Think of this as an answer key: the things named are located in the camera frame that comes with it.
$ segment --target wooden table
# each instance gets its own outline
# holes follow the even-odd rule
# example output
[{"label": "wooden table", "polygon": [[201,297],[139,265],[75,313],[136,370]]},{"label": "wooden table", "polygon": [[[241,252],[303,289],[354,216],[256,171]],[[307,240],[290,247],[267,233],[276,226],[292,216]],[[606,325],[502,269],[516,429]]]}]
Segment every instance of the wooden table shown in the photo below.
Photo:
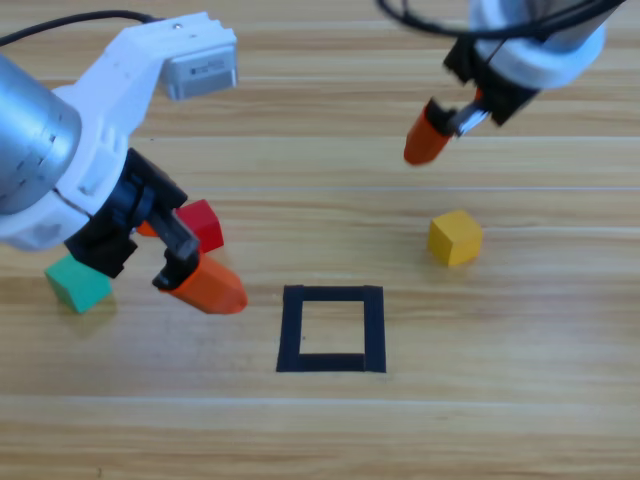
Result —
[{"label": "wooden table", "polygon": [[[427,13],[465,15],[466,2]],[[0,249],[0,478],[637,480],[640,476],[640,6],[570,88],[486,124],[433,165],[402,160],[424,102],[473,95],[371,0],[121,0],[208,10],[239,38],[237,90],[158,93],[132,141],[222,219],[216,256],[250,306],[209,317],[150,284],[140,248],[84,316],[43,270],[63,249]],[[106,8],[0,6],[0,32]],[[2,49],[48,87],[126,21]],[[468,210],[485,243],[447,269],[430,219]],[[286,284],[380,285],[386,374],[276,373]],[[359,352],[362,308],[305,307],[304,352]]]}]

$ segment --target orange fingertip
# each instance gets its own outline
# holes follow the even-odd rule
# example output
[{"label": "orange fingertip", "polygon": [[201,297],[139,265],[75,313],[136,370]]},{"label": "orange fingertip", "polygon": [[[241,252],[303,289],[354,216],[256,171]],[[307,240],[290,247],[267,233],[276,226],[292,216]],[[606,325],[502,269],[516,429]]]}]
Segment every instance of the orange fingertip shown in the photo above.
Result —
[{"label": "orange fingertip", "polygon": [[137,232],[143,237],[157,237],[158,234],[151,228],[147,222],[143,222],[137,229]]},{"label": "orange fingertip", "polygon": [[209,314],[240,313],[249,303],[240,278],[205,255],[200,257],[198,268],[182,285],[164,292]]},{"label": "orange fingertip", "polygon": [[420,116],[407,135],[404,159],[410,165],[423,165],[433,162],[447,146],[451,136],[442,135],[427,120],[426,110]]}]

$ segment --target black tape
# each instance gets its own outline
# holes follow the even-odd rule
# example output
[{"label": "black tape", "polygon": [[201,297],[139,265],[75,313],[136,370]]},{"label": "black tape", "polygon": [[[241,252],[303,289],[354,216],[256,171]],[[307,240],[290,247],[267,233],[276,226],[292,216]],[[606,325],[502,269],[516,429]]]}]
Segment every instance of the black tape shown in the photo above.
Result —
[{"label": "black tape", "polygon": [[[300,354],[303,303],[363,302],[364,354]],[[382,287],[284,287],[278,372],[386,373]]]}]

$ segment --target wooden block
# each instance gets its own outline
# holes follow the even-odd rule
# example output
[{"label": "wooden block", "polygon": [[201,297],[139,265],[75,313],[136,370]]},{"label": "wooden block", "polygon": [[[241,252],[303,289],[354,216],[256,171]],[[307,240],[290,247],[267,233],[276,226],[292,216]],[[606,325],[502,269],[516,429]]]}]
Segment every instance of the wooden block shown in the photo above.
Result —
[{"label": "wooden block", "polygon": [[200,240],[201,253],[208,253],[224,246],[220,220],[209,205],[209,202],[198,200],[179,208],[176,214]]},{"label": "wooden block", "polygon": [[431,221],[427,248],[442,263],[459,265],[477,257],[482,247],[482,227],[464,210]]},{"label": "wooden block", "polygon": [[78,262],[72,255],[45,270],[58,299],[76,313],[84,313],[111,294],[109,277]]}]

